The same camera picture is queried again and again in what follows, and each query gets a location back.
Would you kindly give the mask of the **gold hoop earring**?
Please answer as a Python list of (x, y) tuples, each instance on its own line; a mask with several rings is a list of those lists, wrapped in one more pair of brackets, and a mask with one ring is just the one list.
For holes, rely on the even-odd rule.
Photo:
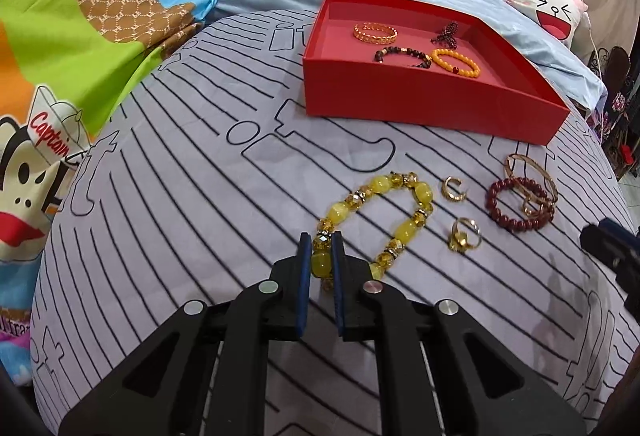
[(463, 180), (456, 176), (448, 176), (442, 181), (440, 192), (442, 196), (450, 202), (462, 202), (468, 196), (465, 189), (462, 188)]

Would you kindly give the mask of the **red cardboard tray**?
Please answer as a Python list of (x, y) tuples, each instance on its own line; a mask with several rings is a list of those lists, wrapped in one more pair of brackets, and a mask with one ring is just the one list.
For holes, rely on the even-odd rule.
[[(459, 54), (480, 67), (466, 78), (440, 66), (422, 68), (412, 48), (458, 24)], [(390, 45), (356, 40), (356, 23), (398, 32)], [(324, 0), (303, 55), (310, 115), (429, 125), (529, 144), (548, 144), (570, 114), (538, 70), (488, 24), (461, 11), (416, 0)]]

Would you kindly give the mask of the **pink cat face cushion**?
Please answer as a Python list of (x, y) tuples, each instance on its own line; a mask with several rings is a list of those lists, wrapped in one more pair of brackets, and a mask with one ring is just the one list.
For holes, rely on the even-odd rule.
[(582, 0), (506, 0), (506, 2), (545, 30), (567, 48), (588, 5)]

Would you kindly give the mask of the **thin gold wire bangle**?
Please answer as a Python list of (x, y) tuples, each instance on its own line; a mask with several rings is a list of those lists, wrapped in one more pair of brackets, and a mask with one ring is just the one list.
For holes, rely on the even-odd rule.
[(534, 159), (511, 153), (503, 162), (506, 177), (514, 183), (514, 191), (523, 198), (522, 211), (528, 218), (552, 216), (559, 191), (551, 175)]

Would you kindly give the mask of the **gold twisted bangle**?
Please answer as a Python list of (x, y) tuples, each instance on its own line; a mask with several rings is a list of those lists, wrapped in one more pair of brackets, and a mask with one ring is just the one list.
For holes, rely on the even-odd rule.
[(356, 40), (367, 44), (390, 45), (397, 40), (398, 32), (392, 26), (376, 22), (356, 23), (352, 29)]

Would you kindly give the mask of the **colourful monkey cartoon blanket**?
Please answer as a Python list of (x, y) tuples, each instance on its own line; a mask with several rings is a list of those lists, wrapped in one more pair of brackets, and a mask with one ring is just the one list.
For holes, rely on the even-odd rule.
[(1, 0), (1, 362), (32, 378), (30, 316), (52, 220), (128, 92), (217, 0)]

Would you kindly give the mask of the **garnet small bead strand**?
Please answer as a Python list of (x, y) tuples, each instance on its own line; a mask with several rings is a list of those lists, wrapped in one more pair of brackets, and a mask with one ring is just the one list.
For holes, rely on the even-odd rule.
[(446, 47), (448, 49), (456, 50), (458, 47), (456, 34), (458, 32), (458, 24), (455, 21), (451, 21), (444, 28), (431, 39), (431, 42), (435, 45)]

